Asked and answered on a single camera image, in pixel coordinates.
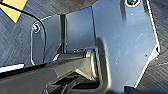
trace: dark background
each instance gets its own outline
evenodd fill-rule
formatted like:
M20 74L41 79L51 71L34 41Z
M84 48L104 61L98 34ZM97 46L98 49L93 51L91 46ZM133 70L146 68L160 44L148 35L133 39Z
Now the dark background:
M66 14L92 5L97 0L28 0L24 11L39 19ZM161 54L151 62L138 86L144 91L168 93L168 0L149 0L161 45ZM0 66L30 63L30 31L35 19L21 14L14 23L0 9Z

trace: gray plastic panel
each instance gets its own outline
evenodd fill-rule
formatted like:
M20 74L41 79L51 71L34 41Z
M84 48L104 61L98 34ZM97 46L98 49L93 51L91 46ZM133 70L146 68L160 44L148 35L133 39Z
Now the gray plastic panel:
M66 51L94 48L91 8L66 15Z
M105 48L110 90L117 92L123 92L124 86L136 87L158 45L142 1L134 8L121 3L125 0L99 0L92 6L95 34Z
M35 65L41 63L52 62L54 56L57 54L57 50L61 45L61 24L60 16L54 15L52 17L47 17L42 19L45 26L46 37L43 27L40 26L40 31L38 33L32 32L32 45L31 45L31 61Z

